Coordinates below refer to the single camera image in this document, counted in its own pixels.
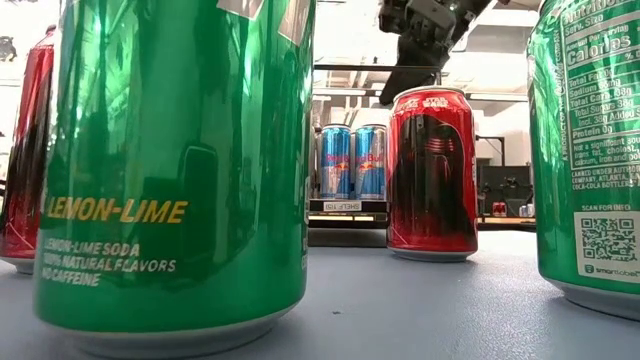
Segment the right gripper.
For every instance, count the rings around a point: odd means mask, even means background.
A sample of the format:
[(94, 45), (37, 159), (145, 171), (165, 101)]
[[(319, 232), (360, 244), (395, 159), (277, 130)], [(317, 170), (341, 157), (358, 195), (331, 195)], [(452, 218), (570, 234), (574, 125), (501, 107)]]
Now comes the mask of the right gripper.
[(379, 103), (387, 106), (405, 90), (433, 85), (444, 65), (444, 55), (492, 6), (492, 0), (383, 0), (379, 28), (400, 37), (396, 69), (387, 79)]

